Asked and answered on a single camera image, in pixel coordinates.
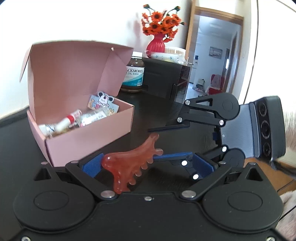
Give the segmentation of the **white fleece sleeve forearm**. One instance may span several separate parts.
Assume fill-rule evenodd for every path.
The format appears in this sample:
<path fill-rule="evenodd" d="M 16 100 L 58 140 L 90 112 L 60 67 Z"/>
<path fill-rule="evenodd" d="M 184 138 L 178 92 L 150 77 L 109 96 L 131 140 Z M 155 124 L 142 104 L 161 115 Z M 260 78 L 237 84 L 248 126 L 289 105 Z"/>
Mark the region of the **white fleece sleeve forearm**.
<path fill-rule="evenodd" d="M 295 113 L 285 114 L 285 155 L 270 162 L 271 168 L 295 179 Z"/>

